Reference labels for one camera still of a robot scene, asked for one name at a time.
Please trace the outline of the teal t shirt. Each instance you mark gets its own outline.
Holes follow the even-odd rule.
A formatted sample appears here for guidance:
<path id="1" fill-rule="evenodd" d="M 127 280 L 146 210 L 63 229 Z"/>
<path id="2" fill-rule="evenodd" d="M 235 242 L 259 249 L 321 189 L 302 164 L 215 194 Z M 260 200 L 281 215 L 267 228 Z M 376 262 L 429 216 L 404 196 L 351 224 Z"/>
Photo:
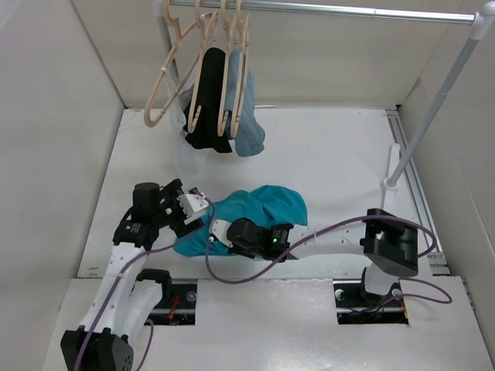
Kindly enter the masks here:
<path id="1" fill-rule="evenodd" d="M 229 223 L 247 218 L 258 226 L 271 228 L 278 224 L 308 225 L 308 211 L 302 196 L 279 185 L 263 185 L 253 191 L 237 190 L 222 201 L 214 203 L 215 218 Z M 204 256 L 209 232 L 199 231 L 186 242 L 178 242 L 173 250 L 184 257 Z M 228 256 L 219 241 L 210 246 L 210 255 Z"/>

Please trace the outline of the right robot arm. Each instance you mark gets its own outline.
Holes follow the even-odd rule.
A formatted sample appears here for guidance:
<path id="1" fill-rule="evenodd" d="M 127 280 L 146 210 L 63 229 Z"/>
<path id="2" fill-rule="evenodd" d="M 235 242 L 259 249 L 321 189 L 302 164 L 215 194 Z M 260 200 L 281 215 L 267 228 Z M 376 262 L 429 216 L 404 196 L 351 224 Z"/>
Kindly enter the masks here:
<path id="1" fill-rule="evenodd" d="M 263 227 L 248 218 L 214 220 L 210 228 L 229 254 L 254 260 L 282 263 L 337 254 L 366 257 L 370 265 L 363 269 L 357 294 L 369 305 L 393 291 L 401 278 L 418 275 L 416 226 L 382 209 L 369 209 L 364 218 L 341 223 L 334 231 L 336 236 L 331 237 L 328 227 L 318 230 L 291 223 Z"/>

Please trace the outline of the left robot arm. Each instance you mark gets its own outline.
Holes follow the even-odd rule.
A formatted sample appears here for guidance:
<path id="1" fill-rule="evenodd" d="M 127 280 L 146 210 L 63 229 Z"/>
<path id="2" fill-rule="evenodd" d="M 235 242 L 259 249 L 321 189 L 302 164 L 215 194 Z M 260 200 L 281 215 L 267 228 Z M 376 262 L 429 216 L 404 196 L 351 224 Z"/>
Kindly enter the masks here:
<path id="1" fill-rule="evenodd" d="M 198 189 L 183 190 L 175 179 L 166 186 L 135 185 L 132 205 L 112 239 L 111 255 L 97 293 L 75 330 L 64 332 L 60 348 L 68 370 L 130 370 L 135 338 L 155 306 L 172 299 L 168 271 L 146 269 L 159 231 L 168 227 L 185 242 L 203 230 L 210 204 Z"/>

